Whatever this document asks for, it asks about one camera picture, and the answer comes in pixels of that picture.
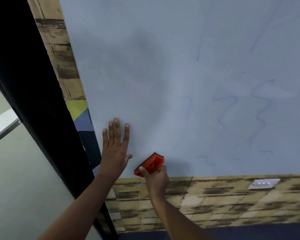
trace red eraser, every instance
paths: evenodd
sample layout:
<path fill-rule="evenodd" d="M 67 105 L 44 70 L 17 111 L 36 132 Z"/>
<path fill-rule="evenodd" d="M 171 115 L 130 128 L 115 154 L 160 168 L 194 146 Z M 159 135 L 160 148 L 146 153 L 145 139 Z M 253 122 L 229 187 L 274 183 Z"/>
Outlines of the red eraser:
<path fill-rule="evenodd" d="M 153 153 L 147 160 L 145 160 L 134 170 L 134 175 L 144 178 L 143 174 L 139 169 L 140 166 L 144 167 L 148 171 L 148 173 L 153 174 L 162 166 L 163 163 L 164 157 L 160 156 L 157 153 Z"/>

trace black door frame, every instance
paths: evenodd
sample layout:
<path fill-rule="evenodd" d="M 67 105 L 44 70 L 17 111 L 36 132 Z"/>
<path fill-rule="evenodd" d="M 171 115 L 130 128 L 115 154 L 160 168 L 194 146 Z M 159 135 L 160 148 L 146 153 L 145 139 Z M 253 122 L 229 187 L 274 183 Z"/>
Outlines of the black door frame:
<path fill-rule="evenodd" d="M 0 90 L 74 198 L 93 181 L 91 165 L 66 107 L 60 85 L 27 0 L 0 0 Z M 96 219 L 103 239 L 117 239 Z"/>

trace forearm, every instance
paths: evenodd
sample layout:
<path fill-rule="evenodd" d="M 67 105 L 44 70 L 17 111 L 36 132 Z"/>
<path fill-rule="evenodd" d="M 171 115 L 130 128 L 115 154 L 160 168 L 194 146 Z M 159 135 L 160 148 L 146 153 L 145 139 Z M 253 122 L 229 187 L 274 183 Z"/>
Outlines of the forearm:
<path fill-rule="evenodd" d="M 113 180 L 97 174 L 84 192 L 38 239 L 85 239 L 113 183 Z"/>
<path fill-rule="evenodd" d="M 172 240 L 211 239 L 205 230 L 185 217 L 163 197 L 152 200 L 152 204 Z"/>

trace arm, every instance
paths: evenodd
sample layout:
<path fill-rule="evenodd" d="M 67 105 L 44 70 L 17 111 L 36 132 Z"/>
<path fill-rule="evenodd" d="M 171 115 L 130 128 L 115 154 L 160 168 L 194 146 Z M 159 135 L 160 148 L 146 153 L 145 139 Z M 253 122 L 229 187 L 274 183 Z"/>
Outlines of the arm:
<path fill-rule="evenodd" d="M 99 171 L 92 183 L 38 238 L 46 239 L 85 239 L 106 199 L 112 185 L 119 178 L 132 155 L 126 155 L 130 137 L 129 125 L 125 125 L 121 143 L 121 129 L 117 118 L 103 129 L 103 150 Z"/>
<path fill-rule="evenodd" d="M 212 239 L 204 229 L 186 218 L 164 198 L 169 182 L 165 166 L 157 174 L 149 174 L 143 167 L 139 169 L 145 177 L 151 203 L 172 240 Z"/>

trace whiteboard surface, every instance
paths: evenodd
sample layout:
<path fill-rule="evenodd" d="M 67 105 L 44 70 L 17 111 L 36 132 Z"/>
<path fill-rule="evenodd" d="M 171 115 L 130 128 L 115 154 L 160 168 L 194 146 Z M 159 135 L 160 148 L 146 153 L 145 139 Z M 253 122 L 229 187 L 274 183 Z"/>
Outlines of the whiteboard surface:
<path fill-rule="evenodd" d="M 60 3 L 99 145 L 130 124 L 121 178 L 154 152 L 170 177 L 300 173 L 300 0 Z"/>

